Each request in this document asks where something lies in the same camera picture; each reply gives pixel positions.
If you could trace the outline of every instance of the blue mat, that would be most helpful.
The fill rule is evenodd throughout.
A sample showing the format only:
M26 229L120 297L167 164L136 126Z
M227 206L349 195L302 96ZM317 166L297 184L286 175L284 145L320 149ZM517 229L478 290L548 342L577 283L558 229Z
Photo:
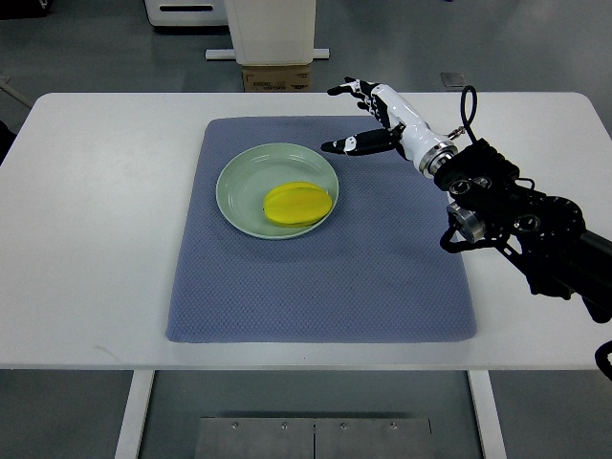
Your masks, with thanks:
M376 129L369 117L215 120L196 170L166 335L178 342L433 342L476 333L460 255L444 252L447 194L396 152L351 158L320 145ZM339 201L317 229L287 240L228 223L216 180L269 142L321 153Z

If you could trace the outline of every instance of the metal plate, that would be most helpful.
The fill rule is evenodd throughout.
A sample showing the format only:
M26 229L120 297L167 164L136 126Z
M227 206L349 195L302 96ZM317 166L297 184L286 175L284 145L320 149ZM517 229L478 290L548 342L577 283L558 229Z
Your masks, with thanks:
M202 418L195 459L313 459L313 420Z
M317 419L317 459L433 459L427 419Z
M196 459L433 459L428 419L202 418Z

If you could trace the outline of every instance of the yellow object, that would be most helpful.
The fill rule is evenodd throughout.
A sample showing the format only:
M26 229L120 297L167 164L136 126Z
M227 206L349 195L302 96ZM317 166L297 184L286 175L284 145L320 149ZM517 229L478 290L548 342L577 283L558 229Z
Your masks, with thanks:
M280 227L308 227L332 209L332 198L310 182L289 182L277 186L264 198L266 218Z

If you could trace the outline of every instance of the cardboard box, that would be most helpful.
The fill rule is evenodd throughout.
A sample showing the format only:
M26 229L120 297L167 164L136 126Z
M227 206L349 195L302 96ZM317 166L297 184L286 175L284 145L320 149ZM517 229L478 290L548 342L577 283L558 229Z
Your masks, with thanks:
M242 82L245 93L309 93L310 64L244 65Z

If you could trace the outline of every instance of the white table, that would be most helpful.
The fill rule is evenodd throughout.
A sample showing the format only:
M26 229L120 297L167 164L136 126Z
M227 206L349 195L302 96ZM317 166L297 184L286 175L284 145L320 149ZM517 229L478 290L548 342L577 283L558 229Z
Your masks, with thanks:
M433 130L460 124L459 94L404 96ZM532 296L495 250L462 255L478 323L466 341L180 344L165 337L207 124L358 114L354 99L324 94L39 99L0 167L0 367L146 370L140 375L149 387L154 369L595 368L593 353L612 339L612 324L593 322L577 296ZM588 228L612 239L612 142L587 98L480 94L473 129L538 190L572 199Z

